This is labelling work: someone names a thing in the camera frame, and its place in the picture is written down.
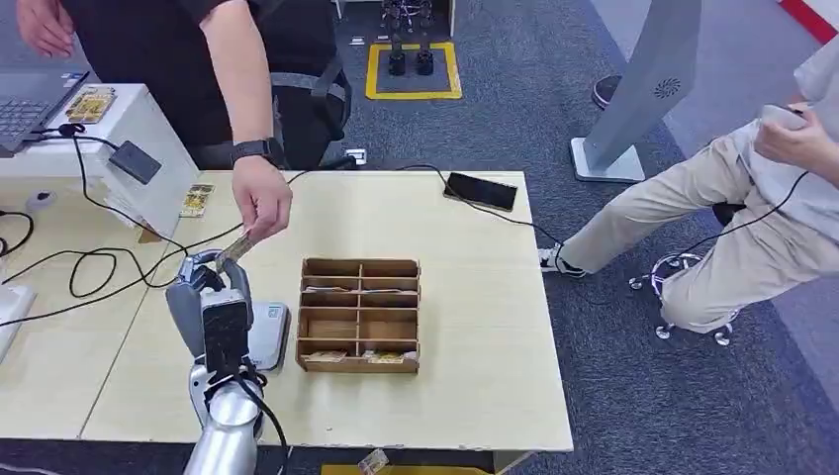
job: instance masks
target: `knee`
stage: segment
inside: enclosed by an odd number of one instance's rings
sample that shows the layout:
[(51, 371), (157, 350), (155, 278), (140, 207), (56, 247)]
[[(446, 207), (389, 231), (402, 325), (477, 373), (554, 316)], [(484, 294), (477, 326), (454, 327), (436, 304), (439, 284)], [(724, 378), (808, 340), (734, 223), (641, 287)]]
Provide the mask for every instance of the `knee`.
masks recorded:
[(731, 312), (716, 308), (707, 298), (698, 298), (689, 291), (662, 295), (662, 318), (665, 322), (694, 333), (708, 333), (729, 323)]

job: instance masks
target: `person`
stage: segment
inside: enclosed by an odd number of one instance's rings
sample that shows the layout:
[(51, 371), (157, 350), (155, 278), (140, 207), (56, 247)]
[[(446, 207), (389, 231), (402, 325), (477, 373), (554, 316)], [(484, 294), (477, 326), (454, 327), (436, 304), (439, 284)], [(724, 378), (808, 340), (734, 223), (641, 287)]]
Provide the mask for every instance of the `person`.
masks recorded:
[(273, 137), (265, 46), (247, 1), (17, 0), (17, 20), (45, 57), (70, 57), (75, 33), (103, 82), (144, 83), (199, 168), (233, 168), (253, 240), (288, 226), (292, 192), (278, 168), (231, 156), (231, 141)]
[(665, 280), (662, 317), (707, 333), (733, 311), (839, 272), (839, 37), (794, 77), (809, 103), (805, 127), (756, 120), (714, 140), (625, 190), (565, 242), (541, 249), (542, 269), (578, 278), (597, 272), (664, 223), (715, 203), (745, 205), (727, 229), (744, 225), (780, 205), (806, 170), (778, 212), (720, 237), (696, 266)]

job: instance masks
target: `hand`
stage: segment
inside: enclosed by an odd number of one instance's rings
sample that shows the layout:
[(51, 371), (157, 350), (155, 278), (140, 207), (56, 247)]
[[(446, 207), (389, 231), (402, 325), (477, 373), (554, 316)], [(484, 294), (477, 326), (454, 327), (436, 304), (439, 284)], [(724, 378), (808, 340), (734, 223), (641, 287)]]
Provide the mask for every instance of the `hand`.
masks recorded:
[(235, 162), (233, 196), (244, 230), (255, 242), (288, 228), (291, 188), (280, 170), (265, 158), (244, 156)]
[(825, 162), (835, 161), (839, 144), (824, 131), (812, 110), (803, 111), (807, 125), (791, 131), (778, 124), (764, 122), (755, 140), (755, 150), (778, 163), (788, 163), (815, 171)]
[(46, 57), (73, 53), (73, 21), (59, 0), (18, 0), (18, 29), (30, 47)]

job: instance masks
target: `wooden organizer box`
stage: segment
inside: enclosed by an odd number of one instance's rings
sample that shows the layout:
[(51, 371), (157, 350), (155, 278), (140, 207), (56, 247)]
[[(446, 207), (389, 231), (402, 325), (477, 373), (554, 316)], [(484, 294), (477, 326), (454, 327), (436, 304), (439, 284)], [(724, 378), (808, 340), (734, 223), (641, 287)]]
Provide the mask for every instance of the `wooden organizer box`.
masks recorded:
[(420, 265), (394, 259), (305, 259), (297, 362), (306, 371), (420, 369)]

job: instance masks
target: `office chair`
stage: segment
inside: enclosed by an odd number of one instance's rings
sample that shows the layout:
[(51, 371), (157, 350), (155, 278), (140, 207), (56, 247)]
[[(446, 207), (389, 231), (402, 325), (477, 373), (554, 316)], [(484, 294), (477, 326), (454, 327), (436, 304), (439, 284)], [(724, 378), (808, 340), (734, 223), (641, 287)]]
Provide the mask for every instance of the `office chair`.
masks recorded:
[(277, 139), (287, 167), (354, 167), (352, 156), (321, 165), (329, 144), (344, 138), (352, 109), (352, 86), (337, 52), (331, 3), (263, 0), (251, 3), (251, 11), (265, 42)]
[[(746, 205), (731, 204), (731, 203), (716, 203), (711, 206), (713, 215), (716, 220), (725, 228), (734, 219), (734, 214), (746, 208)], [(688, 269), (697, 262), (702, 260), (702, 256), (698, 254), (683, 254), (670, 253), (662, 256), (653, 265), (653, 268), (648, 274), (634, 277), (629, 280), (629, 287), (632, 290), (640, 290), (643, 288), (645, 282), (649, 282), (656, 297), (661, 300), (661, 285), (666, 279), (667, 273), (672, 273), (674, 270)], [(732, 322), (740, 315), (740, 309), (732, 309), (729, 314), (728, 323), (713, 331), (713, 339), (721, 346), (727, 346), (731, 342), (731, 335), (734, 333)], [(671, 331), (676, 325), (665, 322), (664, 325), (656, 327), (655, 334), (661, 339), (668, 339)]]

